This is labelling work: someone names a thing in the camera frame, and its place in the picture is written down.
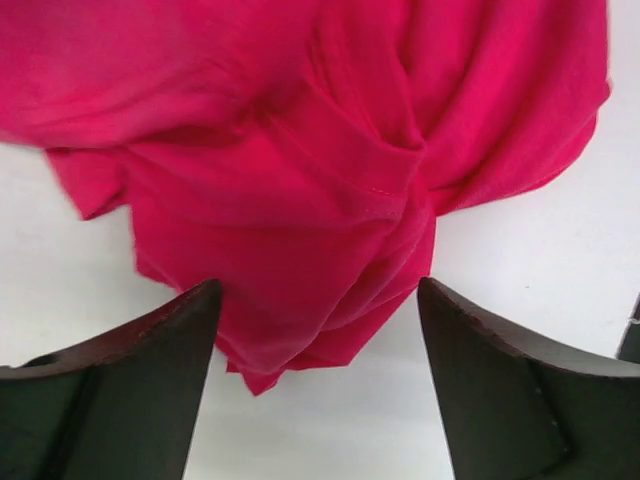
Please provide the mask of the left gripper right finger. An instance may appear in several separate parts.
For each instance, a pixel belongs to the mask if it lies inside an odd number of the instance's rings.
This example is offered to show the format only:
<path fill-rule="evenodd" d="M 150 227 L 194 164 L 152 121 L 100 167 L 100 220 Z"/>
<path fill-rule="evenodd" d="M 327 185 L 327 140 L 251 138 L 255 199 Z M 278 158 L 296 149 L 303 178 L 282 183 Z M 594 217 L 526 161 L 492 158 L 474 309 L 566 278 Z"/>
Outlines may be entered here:
<path fill-rule="evenodd" d="M 454 477 L 639 476 L 639 319 L 586 352 L 423 279 L 419 314 Z"/>

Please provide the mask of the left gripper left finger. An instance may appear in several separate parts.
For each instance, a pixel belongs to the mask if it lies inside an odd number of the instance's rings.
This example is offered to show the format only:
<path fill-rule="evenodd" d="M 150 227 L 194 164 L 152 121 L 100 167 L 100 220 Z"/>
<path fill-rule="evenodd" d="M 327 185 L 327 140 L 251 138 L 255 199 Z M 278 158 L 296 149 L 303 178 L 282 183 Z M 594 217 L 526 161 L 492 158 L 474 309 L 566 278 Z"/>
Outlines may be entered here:
<path fill-rule="evenodd" d="M 101 335 L 2 367 L 2 478 L 183 478 L 222 297 L 206 281 Z"/>

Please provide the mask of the magenta t shirt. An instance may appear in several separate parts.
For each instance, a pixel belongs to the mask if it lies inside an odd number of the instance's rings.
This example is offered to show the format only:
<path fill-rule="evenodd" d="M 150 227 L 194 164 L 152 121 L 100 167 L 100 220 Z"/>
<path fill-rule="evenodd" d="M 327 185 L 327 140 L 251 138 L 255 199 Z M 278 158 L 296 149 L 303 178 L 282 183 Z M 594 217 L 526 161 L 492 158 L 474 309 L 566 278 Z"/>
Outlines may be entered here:
<path fill-rule="evenodd" d="M 349 364 L 429 274 L 439 216 L 538 189 L 593 136 L 603 1 L 5 1 L 1 138 L 140 274 L 225 300 L 262 394 Z"/>

